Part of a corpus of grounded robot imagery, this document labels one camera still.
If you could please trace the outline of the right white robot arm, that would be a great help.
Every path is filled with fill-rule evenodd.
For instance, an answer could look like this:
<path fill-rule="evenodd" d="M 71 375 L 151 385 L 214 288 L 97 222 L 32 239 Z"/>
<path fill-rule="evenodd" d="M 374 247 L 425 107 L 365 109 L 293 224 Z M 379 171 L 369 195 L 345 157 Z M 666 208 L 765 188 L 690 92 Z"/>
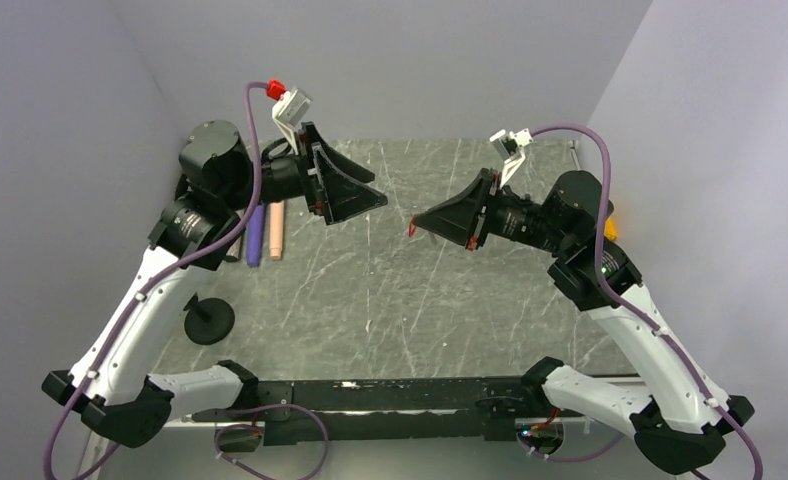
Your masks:
<path fill-rule="evenodd" d="M 558 291 L 617 344 L 644 385 L 632 390 L 546 357 L 521 378 L 525 415 L 552 409 L 585 415 L 630 437 L 660 470 L 680 475 L 711 464 L 726 436 L 753 415 L 749 400 L 710 380 L 673 337 L 629 256 L 596 232 L 600 182 L 567 171 L 542 202 L 481 170 L 461 193 L 415 215 L 423 229 L 468 250 L 495 235 L 552 256 Z"/>

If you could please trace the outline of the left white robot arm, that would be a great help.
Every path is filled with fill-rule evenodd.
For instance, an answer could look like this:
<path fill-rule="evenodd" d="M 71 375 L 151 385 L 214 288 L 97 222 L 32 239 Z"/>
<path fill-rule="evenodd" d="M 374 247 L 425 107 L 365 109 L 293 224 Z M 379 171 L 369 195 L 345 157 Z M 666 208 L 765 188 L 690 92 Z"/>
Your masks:
<path fill-rule="evenodd" d="M 92 432 L 137 448 L 171 420 L 221 409 L 249 417 L 259 403 L 257 377 L 231 360 L 183 374 L 152 372 L 160 347 L 199 288 L 222 264 L 229 232 L 250 202 L 305 200 L 337 224 L 384 206 L 372 171 L 337 152 L 311 122 L 293 153 L 268 158 L 256 172 L 237 127 L 198 125 L 180 152 L 185 192 L 153 227 L 127 295 L 89 351 L 71 368 L 49 373 L 43 391 L 79 414 Z"/>

